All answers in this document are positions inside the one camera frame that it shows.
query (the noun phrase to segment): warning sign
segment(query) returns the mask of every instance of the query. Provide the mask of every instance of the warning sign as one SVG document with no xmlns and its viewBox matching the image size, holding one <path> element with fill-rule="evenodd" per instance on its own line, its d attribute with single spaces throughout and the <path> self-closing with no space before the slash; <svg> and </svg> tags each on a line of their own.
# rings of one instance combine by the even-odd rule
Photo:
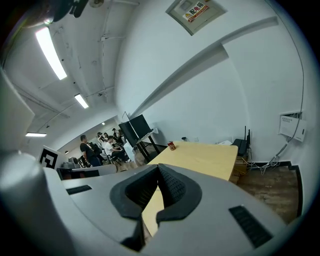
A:
<svg viewBox="0 0 320 256">
<path fill-rule="evenodd" d="M 192 9 L 190 9 L 186 14 L 183 15 L 183 17 L 188 21 L 188 22 L 193 22 L 196 17 L 198 17 L 200 14 L 202 14 L 206 9 L 208 9 L 209 6 L 197 2 Z"/>
</svg>

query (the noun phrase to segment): desk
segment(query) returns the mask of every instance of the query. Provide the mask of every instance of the desk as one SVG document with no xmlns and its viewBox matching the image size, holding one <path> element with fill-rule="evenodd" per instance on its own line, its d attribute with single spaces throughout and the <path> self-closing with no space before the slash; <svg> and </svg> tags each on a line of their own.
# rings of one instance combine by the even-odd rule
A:
<svg viewBox="0 0 320 256">
<path fill-rule="evenodd" d="M 237 158 L 238 147 L 233 145 L 214 145 L 198 142 L 174 141 L 176 147 L 167 147 L 149 165 L 168 164 L 214 176 L 228 181 Z M 159 187 L 142 213 L 143 221 L 153 236 L 158 230 L 157 212 L 164 209 Z"/>
<path fill-rule="evenodd" d="M 151 144 L 153 145 L 155 151 L 160 154 L 160 151 L 159 149 L 157 148 L 154 140 L 152 139 L 151 137 L 151 134 L 153 134 L 155 132 L 155 130 L 152 130 L 151 132 L 147 133 L 145 136 L 143 136 L 141 139 L 139 139 L 137 142 L 136 142 L 136 146 L 137 148 L 140 150 L 141 154 L 143 155 L 144 159 L 149 163 L 150 162 L 150 155 L 148 153 L 148 151 L 146 150 L 146 147 L 145 145 L 142 143 L 146 138 L 149 138 Z"/>
<path fill-rule="evenodd" d="M 108 164 L 97 167 L 77 169 L 57 168 L 56 171 L 61 180 L 66 177 L 70 179 L 79 179 L 115 174 L 117 172 L 117 167 L 114 164 Z"/>
</svg>

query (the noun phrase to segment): can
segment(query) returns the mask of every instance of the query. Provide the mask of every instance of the can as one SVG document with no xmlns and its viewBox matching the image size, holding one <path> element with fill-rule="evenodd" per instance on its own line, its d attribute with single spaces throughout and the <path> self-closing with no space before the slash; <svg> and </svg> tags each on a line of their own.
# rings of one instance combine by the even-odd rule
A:
<svg viewBox="0 0 320 256">
<path fill-rule="evenodd" d="M 175 150 L 176 149 L 175 144 L 171 140 L 168 142 L 168 147 L 170 148 L 170 150 Z"/>
</svg>

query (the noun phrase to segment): fluorescent light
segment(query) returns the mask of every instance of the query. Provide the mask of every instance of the fluorescent light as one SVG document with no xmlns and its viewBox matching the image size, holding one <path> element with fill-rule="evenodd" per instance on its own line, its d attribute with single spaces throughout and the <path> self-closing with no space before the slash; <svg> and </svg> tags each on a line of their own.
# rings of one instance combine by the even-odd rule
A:
<svg viewBox="0 0 320 256">
<path fill-rule="evenodd" d="M 75 95 L 74 97 L 81 104 L 82 107 L 84 107 L 85 109 L 89 107 L 88 104 L 85 102 L 85 100 L 80 95 L 80 93 Z"/>
<path fill-rule="evenodd" d="M 47 134 L 46 133 L 28 132 L 25 136 L 27 136 L 27 137 L 45 137 L 45 136 L 47 136 Z"/>
<path fill-rule="evenodd" d="M 49 28 L 45 27 L 35 33 L 36 39 L 56 76 L 62 80 L 67 77 L 52 43 Z"/>
</svg>

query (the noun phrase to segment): computer monitor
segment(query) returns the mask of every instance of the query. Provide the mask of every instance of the computer monitor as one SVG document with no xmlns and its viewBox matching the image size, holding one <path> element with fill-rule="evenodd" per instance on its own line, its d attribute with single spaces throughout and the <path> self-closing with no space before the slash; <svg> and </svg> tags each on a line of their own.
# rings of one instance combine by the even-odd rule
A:
<svg viewBox="0 0 320 256">
<path fill-rule="evenodd" d="M 131 147 L 134 147 L 139 140 L 134 129 L 131 127 L 130 122 L 123 122 L 119 124 L 120 129 L 123 131 L 124 137 L 128 140 Z"/>
<path fill-rule="evenodd" d="M 140 139 L 152 131 L 142 114 L 131 119 L 130 123 Z"/>
</svg>

